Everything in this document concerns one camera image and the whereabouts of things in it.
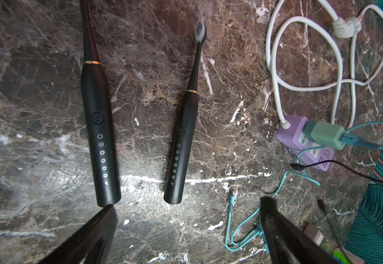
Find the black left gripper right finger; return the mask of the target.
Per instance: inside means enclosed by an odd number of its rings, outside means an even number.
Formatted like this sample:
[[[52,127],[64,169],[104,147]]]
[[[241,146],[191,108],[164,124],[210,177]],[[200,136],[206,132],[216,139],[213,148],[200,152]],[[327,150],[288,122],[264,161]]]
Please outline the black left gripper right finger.
[[[317,246],[277,209],[274,198],[260,198],[260,221],[267,250],[274,264],[336,264],[337,261]]]

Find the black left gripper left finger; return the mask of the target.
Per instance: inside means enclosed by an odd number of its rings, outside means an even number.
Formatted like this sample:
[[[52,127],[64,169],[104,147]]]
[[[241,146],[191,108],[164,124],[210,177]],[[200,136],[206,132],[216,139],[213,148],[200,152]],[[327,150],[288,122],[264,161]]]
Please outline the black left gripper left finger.
[[[111,250],[117,222],[114,206],[105,206],[40,263],[105,264]]]

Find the green charger plug adapter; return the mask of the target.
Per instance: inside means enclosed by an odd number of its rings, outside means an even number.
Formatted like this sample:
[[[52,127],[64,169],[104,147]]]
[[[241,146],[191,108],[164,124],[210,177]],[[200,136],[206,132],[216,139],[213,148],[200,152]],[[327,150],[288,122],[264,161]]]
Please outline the green charger plug adapter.
[[[345,129],[340,125],[321,121],[308,121],[302,132],[310,141],[319,145],[335,150],[344,148],[341,137],[345,133]]]

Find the pink cube block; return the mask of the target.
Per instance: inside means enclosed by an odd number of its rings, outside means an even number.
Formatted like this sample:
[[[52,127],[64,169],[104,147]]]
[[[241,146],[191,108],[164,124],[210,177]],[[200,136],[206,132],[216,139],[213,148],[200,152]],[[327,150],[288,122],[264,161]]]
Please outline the pink cube block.
[[[311,223],[308,223],[303,230],[303,233],[307,235],[317,246],[320,246],[324,236],[321,231]]]

